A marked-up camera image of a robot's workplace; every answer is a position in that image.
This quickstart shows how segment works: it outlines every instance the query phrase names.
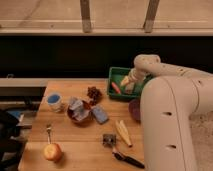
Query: red apple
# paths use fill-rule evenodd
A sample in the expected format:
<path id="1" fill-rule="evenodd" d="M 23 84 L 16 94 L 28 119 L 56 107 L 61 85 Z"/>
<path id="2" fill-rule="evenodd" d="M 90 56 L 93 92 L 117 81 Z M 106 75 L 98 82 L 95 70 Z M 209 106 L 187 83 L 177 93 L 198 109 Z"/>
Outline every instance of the red apple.
<path id="1" fill-rule="evenodd" d="M 58 144 L 51 143 L 44 147 L 44 157 L 47 160 L 57 162 L 62 157 L 62 151 Z"/>

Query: wooden tabletop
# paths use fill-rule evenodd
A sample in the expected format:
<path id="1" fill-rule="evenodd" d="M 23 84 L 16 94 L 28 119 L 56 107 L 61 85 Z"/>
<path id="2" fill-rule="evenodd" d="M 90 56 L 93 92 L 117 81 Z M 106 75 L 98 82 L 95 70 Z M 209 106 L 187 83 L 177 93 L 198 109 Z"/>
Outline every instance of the wooden tabletop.
<path id="1" fill-rule="evenodd" d="M 96 86 L 103 94 L 99 105 L 108 113 L 109 121 L 99 125 L 95 120 L 87 127 L 79 127 L 67 116 L 67 104 L 70 97 L 89 101 L 87 88 Z M 142 130 L 128 111 L 128 102 L 112 100 L 106 94 L 107 80 L 50 81 L 33 123 L 19 171 L 134 171 L 141 170 L 125 162 L 118 161 L 110 148 L 102 145 L 102 135 L 113 133 L 117 136 L 118 149 L 141 162 L 144 162 Z M 62 96 L 64 110 L 54 113 L 45 102 L 51 92 Z M 124 120 L 130 133 L 133 147 L 128 147 L 116 131 L 115 121 Z M 60 145 L 64 155 L 56 164 L 43 157 L 43 148 L 47 144 L 46 124 L 52 124 L 52 141 Z"/>

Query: metal spoon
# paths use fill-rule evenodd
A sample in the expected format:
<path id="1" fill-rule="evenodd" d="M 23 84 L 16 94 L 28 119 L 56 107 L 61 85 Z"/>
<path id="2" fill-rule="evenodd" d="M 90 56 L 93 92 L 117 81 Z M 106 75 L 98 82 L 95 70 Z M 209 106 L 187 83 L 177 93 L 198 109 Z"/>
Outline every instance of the metal spoon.
<path id="1" fill-rule="evenodd" d="M 51 124 L 46 125 L 46 131 L 47 131 L 47 135 L 48 135 L 48 143 L 51 144 L 51 137 L 50 137 Z"/>

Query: green basket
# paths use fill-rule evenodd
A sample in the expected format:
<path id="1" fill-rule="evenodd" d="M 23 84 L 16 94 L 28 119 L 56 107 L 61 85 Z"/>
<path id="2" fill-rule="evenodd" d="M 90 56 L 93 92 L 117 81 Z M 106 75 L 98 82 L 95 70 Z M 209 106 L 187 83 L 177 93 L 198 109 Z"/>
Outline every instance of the green basket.
<path id="1" fill-rule="evenodd" d="M 141 92 L 145 84 L 151 80 L 153 77 L 151 75 L 147 76 L 143 83 L 137 83 L 135 84 L 134 90 L 132 94 L 125 94 L 125 86 L 120 86 L 120 82 L 123 80 L 123 78 L 129 74 L 130 68 L 122 68 L 122 67 L 111 67 L 109 70 L 109 78 L 108 78 L 108 85 L 107 85 L 107 94 L 112 99 L 118 99 L 118 100 L 125 100 L 129 101 L 135 98 L 139 98 L 141 96 Z M 114 82 L 117 84 L 117 86 L 121 90 L 121 94 L 118 94 L 115 92 L 115 90 L 111 86 L 111 82 Z"/>

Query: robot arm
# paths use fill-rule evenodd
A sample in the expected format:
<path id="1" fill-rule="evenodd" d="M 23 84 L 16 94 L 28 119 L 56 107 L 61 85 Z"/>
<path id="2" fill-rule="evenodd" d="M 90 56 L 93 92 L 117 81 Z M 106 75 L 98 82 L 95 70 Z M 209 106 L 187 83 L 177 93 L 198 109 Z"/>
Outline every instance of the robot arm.
<path id="1" fill-rule="evenodd" d="M 212 74 L 208 72 L 197 69 L 161 63 L 158 55 L 138 55 L 134 59 L 134 66 L 135 67 L 129 72 L 129 75 L 121 82 L 122 86 L 130 82 L 142 82 L 148 74 L 153 76 L 212 76 Z"/>
<path id="2" fill-rule="evenodd" d="M 160 63 L 157 55 L 139 55 L 134 64 L 129 82 L 156 76 L 141 95 L 146 171 L 197 171 L 188 117 L 213 111 L 212 74 Z"/>

